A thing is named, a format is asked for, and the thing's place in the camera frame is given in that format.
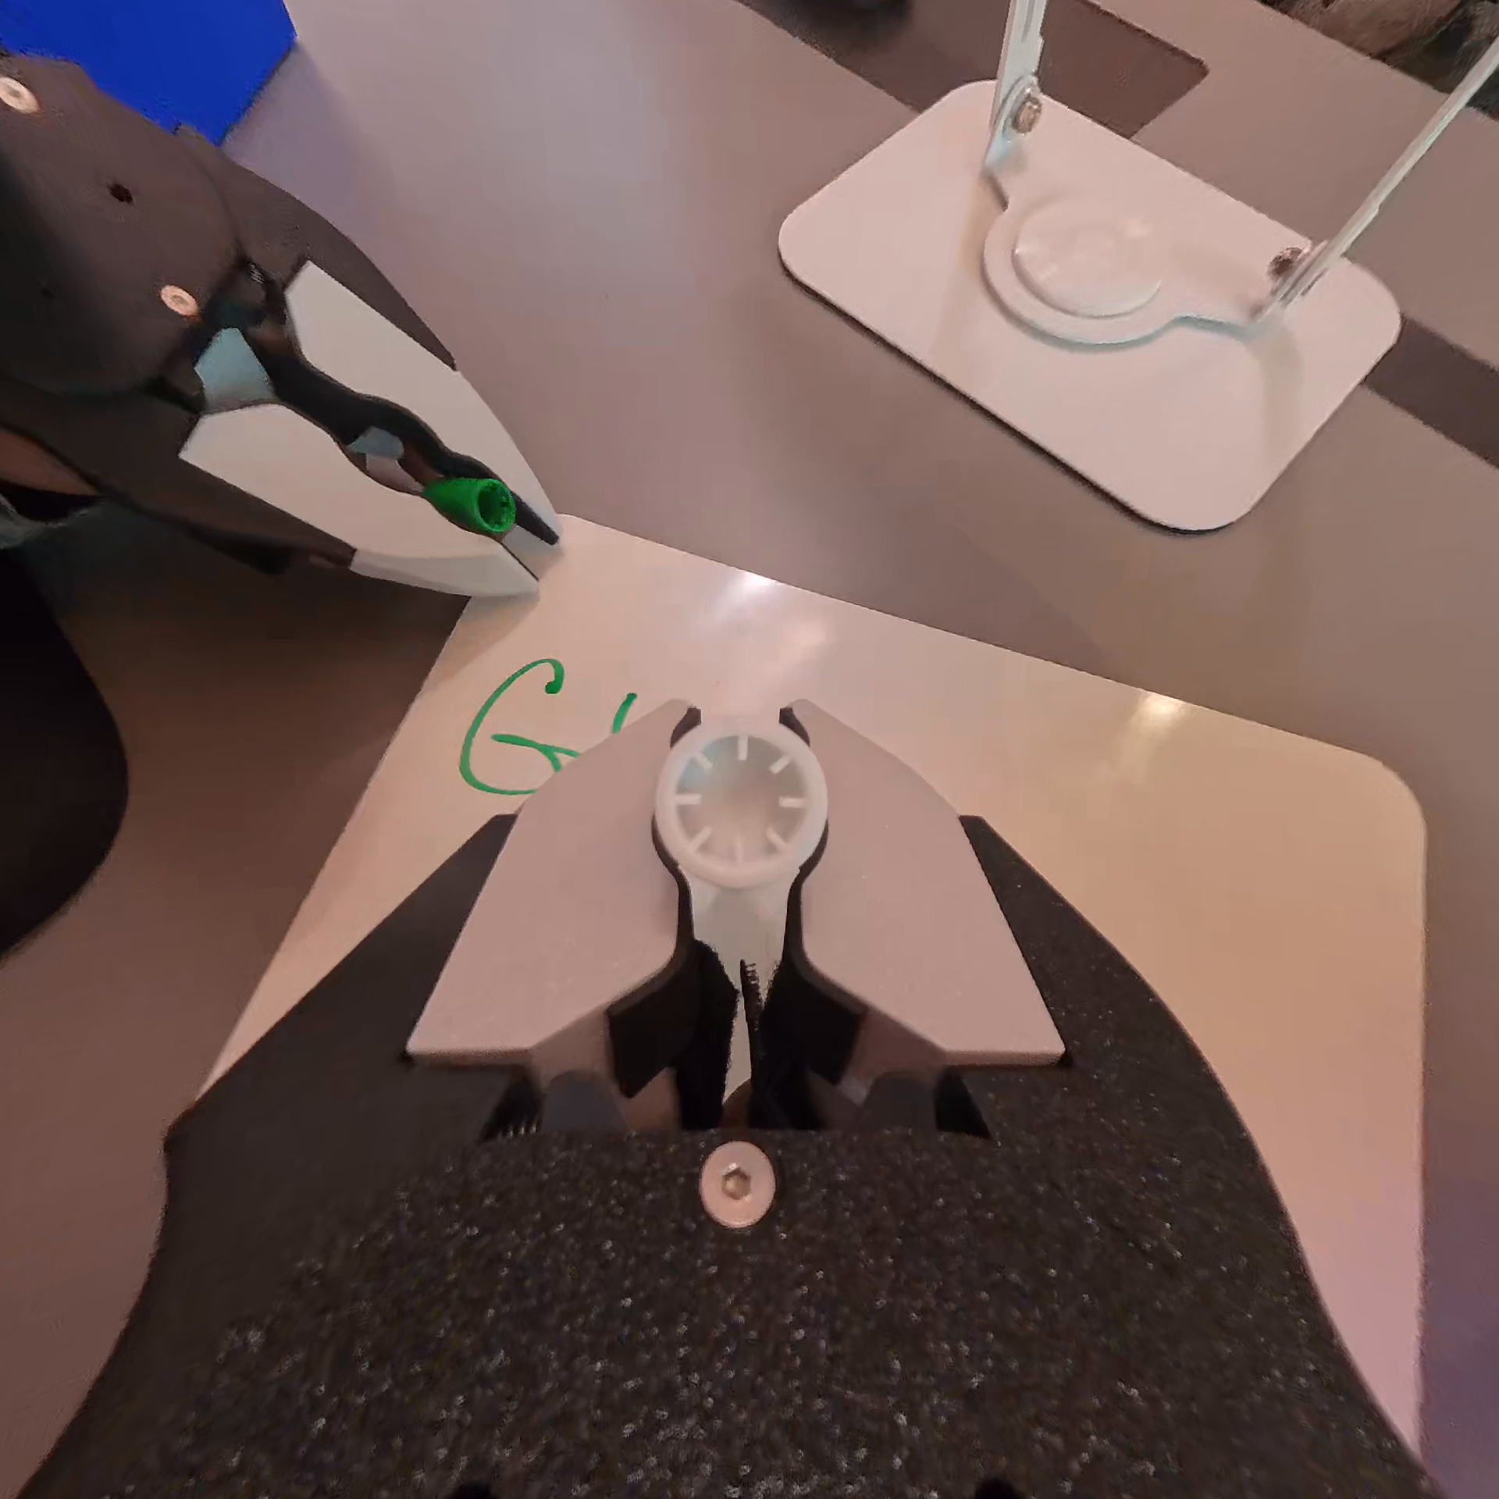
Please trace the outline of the green dry erase marker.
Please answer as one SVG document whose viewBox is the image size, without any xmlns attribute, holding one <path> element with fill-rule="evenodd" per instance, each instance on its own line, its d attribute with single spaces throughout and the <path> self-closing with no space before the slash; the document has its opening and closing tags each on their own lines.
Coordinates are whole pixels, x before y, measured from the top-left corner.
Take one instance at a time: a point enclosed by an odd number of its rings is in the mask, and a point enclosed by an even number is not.
<svg viewBox="0 0 1499 1499">
<path fill-rule="evenodd" d="M 796 882 L 828 822 L 821 764 L 776 718 L 703 718 L 667 750 L 653 832 L 696 939 L 730 982 L 751 970 L 762 991 L 772 984 Z"/>
</svg>

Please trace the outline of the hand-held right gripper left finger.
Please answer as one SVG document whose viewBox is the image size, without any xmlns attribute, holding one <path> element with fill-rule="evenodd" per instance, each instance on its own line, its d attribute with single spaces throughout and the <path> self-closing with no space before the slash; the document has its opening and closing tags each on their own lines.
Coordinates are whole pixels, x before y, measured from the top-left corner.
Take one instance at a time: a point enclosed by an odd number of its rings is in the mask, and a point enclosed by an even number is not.
<svg viewBox="0 0 1499 1499">
<path fill-rule="evenodd" d="M 722 1120 L 737 991 L 656 848 L 669 700 L 553 775 L 515 816 L 407 1041 L 421 1064 L 507 1064 L 542 1095 L 599 1082 L 633 1130 Z"/>
</svg>

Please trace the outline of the blue plastic storage bin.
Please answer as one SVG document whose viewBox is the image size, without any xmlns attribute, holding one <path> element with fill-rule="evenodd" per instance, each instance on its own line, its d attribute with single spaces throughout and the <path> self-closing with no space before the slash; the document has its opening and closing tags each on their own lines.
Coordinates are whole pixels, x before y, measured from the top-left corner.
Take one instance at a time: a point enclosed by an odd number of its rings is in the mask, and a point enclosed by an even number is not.
<svg viewBox="0 0 1499 1499">
<path fill-rule="evenodd" d="M 3 2 L 1 45 L 75 63 L 148 120 L 221 145 L 296 31 L 282 2 Z"/>
</svg>

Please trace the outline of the green marker cap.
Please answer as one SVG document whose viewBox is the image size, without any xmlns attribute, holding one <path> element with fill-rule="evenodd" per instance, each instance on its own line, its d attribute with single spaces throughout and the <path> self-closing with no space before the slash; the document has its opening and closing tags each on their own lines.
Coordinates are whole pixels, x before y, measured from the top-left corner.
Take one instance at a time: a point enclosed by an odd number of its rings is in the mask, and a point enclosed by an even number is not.
<svg viewBox="0 0 1499 1499">
<path fill-rule="evenodd" d="M 444 477 L 428 482 L 423 500 L 464 532 L 501 540 L 517 522 L 514 491 L 492 477 Z"/>
</svg>

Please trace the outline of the white whiteboard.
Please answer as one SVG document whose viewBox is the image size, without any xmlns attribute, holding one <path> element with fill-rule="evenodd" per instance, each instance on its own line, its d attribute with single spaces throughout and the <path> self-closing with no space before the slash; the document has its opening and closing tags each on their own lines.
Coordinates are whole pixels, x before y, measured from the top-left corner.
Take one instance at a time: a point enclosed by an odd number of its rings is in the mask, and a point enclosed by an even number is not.
<svg viewBox="0 0 1499 1499">
<path fill-rule="evenodd" d="M 209 1075 L 617 723 L 808 700 L 976 814 L 1204 1053 L 1317 1291 L 1418 1444 L 1426 827 L 1385 766 L 565 518 L 474 602 Z"/>
</svg>

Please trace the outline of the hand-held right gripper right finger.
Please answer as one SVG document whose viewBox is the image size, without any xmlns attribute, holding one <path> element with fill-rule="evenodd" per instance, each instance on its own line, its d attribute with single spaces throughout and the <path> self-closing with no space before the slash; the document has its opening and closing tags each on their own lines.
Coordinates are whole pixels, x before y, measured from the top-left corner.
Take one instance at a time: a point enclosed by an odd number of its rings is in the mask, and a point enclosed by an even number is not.
<svg viewBox="0 0 1499 1499">
<path fill-rule="evenodd" d="M 1065 1048 L 969 829 L 908 764 L 826 709 L 780 722 L 828 786 L 751 1041 L 747 1121 L 826 1130 L 887 1078 L 1054 1068 Z"/>
</svg>

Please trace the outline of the white metal desk stand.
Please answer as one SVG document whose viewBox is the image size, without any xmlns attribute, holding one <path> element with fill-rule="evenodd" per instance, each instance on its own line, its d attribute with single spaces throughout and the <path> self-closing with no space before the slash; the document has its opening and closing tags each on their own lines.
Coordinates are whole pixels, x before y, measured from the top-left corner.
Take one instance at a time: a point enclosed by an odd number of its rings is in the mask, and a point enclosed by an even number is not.
<svg viewBox="0 0 1499 1499">
<path fill-rule="evenodd" d="M 1327 240 L 1060 102 L 1045 4 L 1006 4 L 997 77 L 954 88 L 780 227 L 788 275 L 1126 511 L 1242 520 L 1372 374 L 1431 409 L 1431 356 L 1351 259 L 1495 74 L 1495 45 Z"/>
</svg>

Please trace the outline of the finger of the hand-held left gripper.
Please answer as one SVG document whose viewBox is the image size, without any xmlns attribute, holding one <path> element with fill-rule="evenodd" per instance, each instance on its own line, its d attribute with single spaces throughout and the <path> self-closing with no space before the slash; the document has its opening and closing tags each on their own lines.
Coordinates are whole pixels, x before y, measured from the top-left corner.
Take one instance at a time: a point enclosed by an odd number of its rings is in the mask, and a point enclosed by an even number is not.
<svg viewBox="0 0 1499 1499">
<path fill-rule="evenodd" d="M 371 479 L 324 431 L 282 406 L 198 422 L 180 459 L 342 541 L 355 575 L 462 598 L 539 591 L 537 577 L 501 543 Z"/>
<path fill-rule="evenodd" d="M 444 477 L 505 482 L 517 522 L 496 540 L 503 548 L 564 545 L 560 516 L 473 384 L 332 274 L 307 261 L 276 279 L 244 261 L 212 316 L 216 333 L 192 368 L 203 404 L 196 424 L 285 407 L 389 490 L 421 499 Z"/>
</svg>

